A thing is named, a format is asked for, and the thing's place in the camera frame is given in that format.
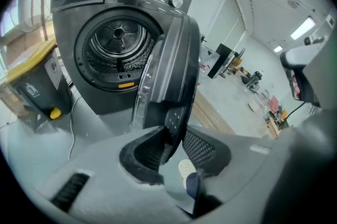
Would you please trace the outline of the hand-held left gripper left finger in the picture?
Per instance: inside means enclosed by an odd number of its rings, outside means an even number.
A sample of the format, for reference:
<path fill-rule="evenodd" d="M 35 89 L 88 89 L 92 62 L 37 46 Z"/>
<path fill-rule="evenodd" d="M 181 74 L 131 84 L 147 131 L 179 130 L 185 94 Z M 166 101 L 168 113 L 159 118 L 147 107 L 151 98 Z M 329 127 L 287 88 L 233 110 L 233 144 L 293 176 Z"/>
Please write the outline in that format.
<path fill-rule="evenodd" d="M 163 185 L 164 178 L 159 174 L 159 167 L 165 146 L 170 143 L 169 130 L 159 126 L 123 146 L 119 153 L 120 164 L 140 184 Z"/>

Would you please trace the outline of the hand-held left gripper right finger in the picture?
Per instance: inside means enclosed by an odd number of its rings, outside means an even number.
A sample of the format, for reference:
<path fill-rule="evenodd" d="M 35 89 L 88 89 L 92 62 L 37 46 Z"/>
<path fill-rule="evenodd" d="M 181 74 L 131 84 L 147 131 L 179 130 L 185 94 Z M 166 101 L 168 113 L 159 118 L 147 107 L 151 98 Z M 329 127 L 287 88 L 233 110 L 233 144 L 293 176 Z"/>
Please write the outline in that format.
<path fill-rule="evenodd" d="M 182 147 L 197 170 L 203 170 L 205 176 L 217 176 L 230 163 L 230 148 L 194 128 L 187 128 Z"/>

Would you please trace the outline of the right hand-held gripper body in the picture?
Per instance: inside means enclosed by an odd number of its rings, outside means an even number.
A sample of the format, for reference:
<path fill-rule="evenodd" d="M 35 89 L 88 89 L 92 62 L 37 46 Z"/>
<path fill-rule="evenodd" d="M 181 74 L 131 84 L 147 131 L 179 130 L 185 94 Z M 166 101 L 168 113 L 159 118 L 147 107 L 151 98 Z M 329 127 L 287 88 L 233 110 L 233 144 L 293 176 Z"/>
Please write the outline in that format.
<path fill-rule="evenodd" d="M 336 111 L 336 30 L 304 68 L 304 75 L 320 107 L 326 111 Z"/>

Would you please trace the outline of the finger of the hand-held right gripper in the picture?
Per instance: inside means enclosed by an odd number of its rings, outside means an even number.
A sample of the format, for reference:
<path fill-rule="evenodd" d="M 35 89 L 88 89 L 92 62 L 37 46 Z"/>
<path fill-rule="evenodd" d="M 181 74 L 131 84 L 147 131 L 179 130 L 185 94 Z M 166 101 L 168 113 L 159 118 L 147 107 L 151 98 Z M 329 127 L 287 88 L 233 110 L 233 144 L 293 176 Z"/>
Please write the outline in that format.
<path fill-rule="evenodd" d="M 321 44 L 300 46 L 280 56 L 292 96 L 325 108 L 325 67 L 321 59 Z"/>

